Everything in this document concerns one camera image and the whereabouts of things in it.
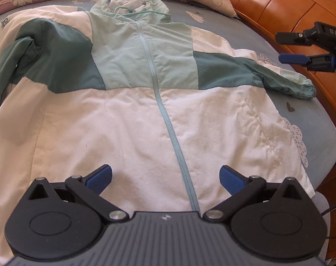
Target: jacket pocket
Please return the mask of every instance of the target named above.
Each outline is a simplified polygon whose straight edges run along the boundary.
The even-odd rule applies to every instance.
[[[270,172],[282,167],[278,151],[274,142],[275,133],[271,133],[267,125],[264,125],[260,112],[252,101],[239,100],[238,122],[244,135],[248,137],[248,145],[260,150],[260,156],[268,159],[266,164],[270,169],[263,171]]]

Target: cable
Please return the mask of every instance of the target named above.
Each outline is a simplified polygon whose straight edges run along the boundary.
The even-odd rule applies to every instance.
[[[327,210],[325,210],[324,212],[321,213],[322,216],[324,216],[325,214],[329,213],[330,211],[333,211],[336,209],[336,204],[330,208],[328,208]]]
[[[336,236],[327,236],[327,239],[336,239]]]

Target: drawstring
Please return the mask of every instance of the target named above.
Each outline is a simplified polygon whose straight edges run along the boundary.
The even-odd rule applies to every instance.
[[[131,9],[129,9],[127,7],[119,6],[119,7],[115,8],[115,10],[114,10],[115,14],[117,14],[116,13],[117,9],[126,9],[128,11],[132,11]],[[132,13],[128,13],[128,14],[123,14],[122,16],[124,16],[124,17],[131,17],[131,16],[134,16],[136,14],[142,14],[142,13],[154,13],[154,14],[164,15],[164,16],[168,16],[168,17],[171,16],[170,14],[165,14],[165,13],[161,13],[161,12],[157,12],[157,11],[147,11],[146,9],[142,9],[141,11],[138,11],[138,12],[132,12]]]

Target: zipper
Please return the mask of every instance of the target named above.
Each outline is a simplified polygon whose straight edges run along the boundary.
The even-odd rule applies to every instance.
[[[153,57],[152,57],[150,48],[148,46],[148,43],[147,43],[146,39],[144,38],[141,24],[137,21],[135,21],[135,22],[136,22],[136,25],[137,25],[138,36],[139,36],[140,41],[142,42],[142,45],[144,47],[144,52],[146,54],[146,58],[148,60],[148,65],[150,67],[152,81],[153,81],[154,96],[155,96],[155,99],[157,101],[160,113],[163,116],[165,126],[167,127],[169,137],[170,137],[170,141],[173,144],[175,155],[176,155],[176,158],[177,158],[178,163],[179,163],[181,174],[183,176],[186,192],[187,192],[188,197],[189,197],[191,209],[192,209],[192,211],[198,211],[200,213],[199,203],[197,201],[194,185],[192,184],[191,177],[190,177],[189,170],[188,170],[188,167],[187,167],[186,162],[185,162],[183,152],[181,151],[178,139],[177,139],[176,134],[174,132],[173,125],[171,124],[171,121],[169,119],[167,110],[165,109],[165,107],[163,105],[162,98],[161,98],[160,93],[159,93],[158,77],[157,77],[157,72],[156,72],[154,64],[153,64]]]

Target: bedsheet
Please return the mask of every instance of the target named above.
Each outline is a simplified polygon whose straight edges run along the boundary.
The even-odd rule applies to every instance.
[[[29,4],[0,15],[2,22],[9,14],[46,5],[79,6],[90,10],[99,0],[51,0]],[[262,37],[237,19],[223,16],[211,9],[193,4],[163,0],[172,20],[214,32],[229,41],[234,49],[254,50],[258,59],[271,65],[293,70],[278,62],[278,53]],[[314,188],[317,188],[336,162],[336,128],[328,114],[314,98],[300,100],[274,90],[266,90],[280,115],[290,127],[298,146],[300,159]]]

